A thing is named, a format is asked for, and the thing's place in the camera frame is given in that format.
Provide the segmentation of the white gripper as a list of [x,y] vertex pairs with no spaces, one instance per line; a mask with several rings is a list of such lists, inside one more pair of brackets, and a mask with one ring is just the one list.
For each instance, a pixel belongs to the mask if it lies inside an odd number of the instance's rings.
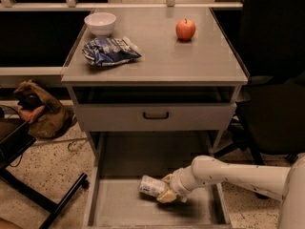
[[180,168],[172,174],[167,174],[161,178],[162,181],[170,183],[170,188],[156,199],[160,203],[170,203],[177,199],[177,196],[185,197],[196,188],[196,178],[193,175],[192,168]]

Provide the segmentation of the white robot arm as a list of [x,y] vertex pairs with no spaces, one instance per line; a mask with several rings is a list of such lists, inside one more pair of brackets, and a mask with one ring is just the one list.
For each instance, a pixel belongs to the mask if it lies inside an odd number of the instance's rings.
[[197,156],[186,168],[163,178],[161,203],[185,198],[194,189],[229,182],[281,201],[278,229],[305,229],[305,158],[291,167],[232,164],[211,156]]

